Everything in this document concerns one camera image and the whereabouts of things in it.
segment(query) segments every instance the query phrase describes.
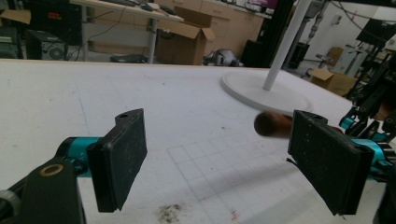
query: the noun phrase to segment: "white surface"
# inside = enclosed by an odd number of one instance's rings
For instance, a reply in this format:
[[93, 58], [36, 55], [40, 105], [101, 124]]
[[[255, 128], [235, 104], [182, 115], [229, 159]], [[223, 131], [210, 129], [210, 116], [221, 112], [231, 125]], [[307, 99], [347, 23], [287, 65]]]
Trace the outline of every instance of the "white surface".
[[[285, 162], [288, 141], [255, 134], [260, 112], [220, 86], [222, 74], [259, 69], [42, 63], [0, 60], [0, 189], [53, 157], [69, 136], [103, 136], [124, 111], [144, 108], [148, 156], [121, 212], [99, 214], [92, 181], [79, 188], [88, 223], [372, 223], [384, 185], [368, 182], [357, 216], [333, 217]], [[278, 82], [310, 97], [337, 125], [350, 102], [285, 74]]]
[[267, 74], [267, 70], [260, 75], [245, 71], [226, 73], [221, 77], [221, 86], [235, 99], [262, 111], [271, 110], [289, 116], [293, 116], [296, 109], [312, 111], [312, 104], [305, 96], [281, 83], [275, 83], [270, 91], [264, 90], [262, 83], [267, 79]]

